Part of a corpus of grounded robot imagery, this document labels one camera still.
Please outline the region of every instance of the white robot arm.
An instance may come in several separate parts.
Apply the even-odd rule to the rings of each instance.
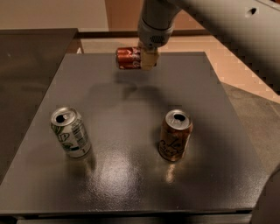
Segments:
[[[187,11],[280,94],[280,5],[270,0],[144,0],[138,35],[145,47],[160,47],[173,19]]]

